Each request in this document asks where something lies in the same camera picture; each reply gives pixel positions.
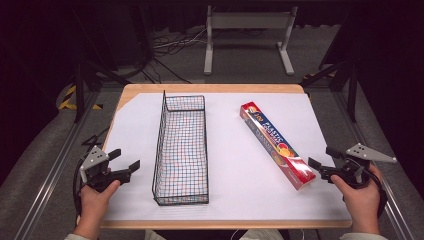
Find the white paper sheet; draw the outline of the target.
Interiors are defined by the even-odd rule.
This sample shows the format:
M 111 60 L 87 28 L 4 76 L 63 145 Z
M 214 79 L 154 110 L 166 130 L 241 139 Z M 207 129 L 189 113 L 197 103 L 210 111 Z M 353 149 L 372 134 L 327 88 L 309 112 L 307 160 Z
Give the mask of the white paper sheet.
M 209 203 L 160 206 L 151 191 L 162 96 L 139 94 L 115 115 L 106 151 L 121 149 L 113 169 L 140 161 L 128 184 L 119 188 L 106 215 L 109 221 L 246 220 L 349 221 L 337 188 L 315 178 L 297 190 L 239 115 L 254 102 L 303 158 L 332 164 L 326 142 L 305 94 L 208 93 L 205 96 Z

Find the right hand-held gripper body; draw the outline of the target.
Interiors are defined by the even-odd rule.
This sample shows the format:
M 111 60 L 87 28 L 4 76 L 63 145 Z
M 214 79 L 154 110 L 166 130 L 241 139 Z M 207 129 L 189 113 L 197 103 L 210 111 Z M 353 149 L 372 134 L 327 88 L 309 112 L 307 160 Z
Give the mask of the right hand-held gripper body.
M 369 170 L 372 161 L 397 162 L 396 157 L 388 156 L 361 143 L 352 146 L 342 153 L 344 154 L 344 157 L 341 159 L 343 165 L 340 168 L 322 165 L 319 174 L 328 183 L 332 183 L 332 175 L 337 175 L 354 189 L 364 188 L 370 180 L 373 180 L 378 187 L 381 186 L 381 181 Z

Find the black tape mark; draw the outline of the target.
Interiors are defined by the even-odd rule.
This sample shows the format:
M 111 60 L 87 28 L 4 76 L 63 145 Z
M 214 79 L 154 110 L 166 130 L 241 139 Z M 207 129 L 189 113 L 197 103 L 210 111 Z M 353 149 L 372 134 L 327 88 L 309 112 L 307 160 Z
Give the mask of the black tape mark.
M 86 147 L 86 152 L 89 152 L 94 146 L 102 146 L 102 136 L 108 132 L 109 128 L 103 129 L 100 133 L 94 134 L 84 140 L 81 145 Z

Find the yellow black hazard tape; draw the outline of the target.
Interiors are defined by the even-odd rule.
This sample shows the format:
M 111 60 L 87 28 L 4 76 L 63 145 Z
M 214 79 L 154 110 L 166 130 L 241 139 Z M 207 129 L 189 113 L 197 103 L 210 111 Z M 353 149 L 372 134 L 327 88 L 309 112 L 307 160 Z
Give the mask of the yellow black hazard tape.
M 71 109 L 71 110 L 76 110 L 77 109 L 77 105 L 76 104 L 71 104 L 70 100 L 72 95 L 76 92 L 76 85 L 72 84 L 69 89 L 66 91 L 65 96 L 62 100 L 62 102 L 59 104 L 59 109 Z

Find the person's right hand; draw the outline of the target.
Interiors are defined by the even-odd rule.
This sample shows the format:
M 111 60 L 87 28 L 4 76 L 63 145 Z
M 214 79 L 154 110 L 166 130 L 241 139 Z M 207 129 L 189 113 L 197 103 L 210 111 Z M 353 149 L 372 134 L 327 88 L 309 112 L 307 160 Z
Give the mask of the person's right hand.
M 378 185 L 370 180 L 366 187 L 354 189 L 337 175 L 332 175 L 331 180 L 343 194 L 345 205 L 352 218 L 352 231 L 379 235 L 380 193 Z

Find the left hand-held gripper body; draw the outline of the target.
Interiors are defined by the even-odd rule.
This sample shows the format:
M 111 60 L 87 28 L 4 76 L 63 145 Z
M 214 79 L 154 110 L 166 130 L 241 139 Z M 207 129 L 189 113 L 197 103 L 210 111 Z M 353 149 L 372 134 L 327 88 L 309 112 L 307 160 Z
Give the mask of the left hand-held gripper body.
M 94 146 L 79 167 L 82 182 L 98 192 L 103 192 L 115 180 L 119 180 L 120 184 L 130 182 L 129 168 L 118 171 L 109 169 L 108 154 Z

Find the red plastic wrap box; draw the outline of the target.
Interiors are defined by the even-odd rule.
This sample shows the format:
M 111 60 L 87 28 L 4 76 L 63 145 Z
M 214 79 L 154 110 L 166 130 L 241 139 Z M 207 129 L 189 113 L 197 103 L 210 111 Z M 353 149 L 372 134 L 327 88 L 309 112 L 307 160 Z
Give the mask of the red plastic wrap box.
M 316 178 L 311 168 L 254 102 L 240 107 L 240 117 L 296 190 Z

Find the white metal stand frame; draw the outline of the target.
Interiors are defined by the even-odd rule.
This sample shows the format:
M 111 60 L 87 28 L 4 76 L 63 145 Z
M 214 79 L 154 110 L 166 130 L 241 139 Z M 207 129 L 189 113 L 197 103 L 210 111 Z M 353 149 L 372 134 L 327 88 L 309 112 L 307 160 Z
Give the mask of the white metal stand frame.
M 214 29 L 281 29 L 284 37 L 276 43 L 286 74 L 294 75 L 294 68 L 287 52 L 297 7 L 283 12 L 214 12 L 207 8 L 204 74 L 210 75 L 213 68 L 213 30 Z

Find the aluminium floor rail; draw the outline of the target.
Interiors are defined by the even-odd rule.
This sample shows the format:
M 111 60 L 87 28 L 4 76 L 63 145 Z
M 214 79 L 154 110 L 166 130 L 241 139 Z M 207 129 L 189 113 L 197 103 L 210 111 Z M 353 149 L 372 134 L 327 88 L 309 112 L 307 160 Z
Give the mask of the aluminium floor rail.
M 344 92 L 334 92 L 333 98 L 339 111 L 345 118 L 356 142 L 367 145 L 384 154 L 393 155 L 393 151 L 378 124 L 377 118 L 362 92 L 358 94 L 354 107 L 356 121 L 351 119 L 351 115 L 348 112 L 347 94 Z M 417 240 L 398 204 L 393 188 L 385 177 L 382 180 L 382 185 L 387 193 L 388 202 L 384 208 L 384 214 L 389 219 L 392 229 L 396 233 L 395 239 Z
M 35 197 L 31 208 L 27 212 L 26 217 L 13 240 L 30 239 L 35 226 L 37 225 L 68 161 L 71 149 L 75 144 L 76 138 L 86 121 L 89 109 L 92 108 L 92 106 L 95 104 L 98 96 L 99 92 L 90 92 L 87 94 L 86 102 L 83 104 L 84 110 L 79 118 L 79 121 L 72 124 L 71 129 L 66 136 L 65 142 L 62 145 L 53 166 L 51 167 L 43 184 L 39 188 L 38 194 Z

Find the black metal stand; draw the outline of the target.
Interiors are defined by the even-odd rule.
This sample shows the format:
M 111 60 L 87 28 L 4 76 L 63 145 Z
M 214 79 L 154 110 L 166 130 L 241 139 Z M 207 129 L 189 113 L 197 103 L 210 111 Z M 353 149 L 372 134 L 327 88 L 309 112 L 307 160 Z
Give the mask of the black metal stand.
M 338 63 L 332 64 L 329 67 L 319 71 L 318 73 L 307 77 L 300 83 L 302 88 L 317 82 L 324 78 L 330 73 L 334 73 L 333 79 L 329 83 L 329 89 L 332 92 L 340 92 L 346 83 L 349 83 L 348 87 L 348 100 L 347 100 L 347 112 L 350 120 L 356 122 L 355 110 L 356 110 L 356 94 L 357 94 L 357 68 L 356 63 L 358 58 L 352 53 L 348 54 Z
M 102 48 L 98 46 L 99 41 L 95 41 L 93 34 L 90 33 L 94 29 L 93 24 L 90 21 L 84 23 L 84 17 L 90 16 L 87 9 L 83 8 L 82 14 L 76 7 L 68 7 L 66 11 L 68 17 L 64 23 L 63 34 L 67 37 L 75 68 L 77 108 L 75 122 L 78 123 L 87 110 L 92 108 L 86 104 L 84 87 L 87 86 L 90 92 L 98 92 L 102 87 L 102 78 L 97 75 L 98 72 L 122 86 L 130 84 L 130 81 L 108 68 L 101 54 Z

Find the person's left hand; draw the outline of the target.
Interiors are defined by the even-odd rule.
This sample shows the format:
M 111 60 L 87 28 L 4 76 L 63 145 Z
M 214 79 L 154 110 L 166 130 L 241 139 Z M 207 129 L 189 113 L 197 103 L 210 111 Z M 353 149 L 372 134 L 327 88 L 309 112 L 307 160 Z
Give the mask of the person's left hand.
M 81 219 L 77 228 L 100 230 L 103 217 L 109 206 L 109 200 L 119 187 L 119 180 L 113 181 L 103 192 L 97 192 L 90 186 L 84 186 L 81 190 Z

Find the black wire basket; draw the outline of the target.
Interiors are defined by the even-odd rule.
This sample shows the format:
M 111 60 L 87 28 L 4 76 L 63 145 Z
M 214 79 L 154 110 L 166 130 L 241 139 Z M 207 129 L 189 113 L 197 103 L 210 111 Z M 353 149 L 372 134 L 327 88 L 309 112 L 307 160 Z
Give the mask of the black wire basket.
M 205 98 L 163 92 L 153 198 L 159 206 L 208 204 Z

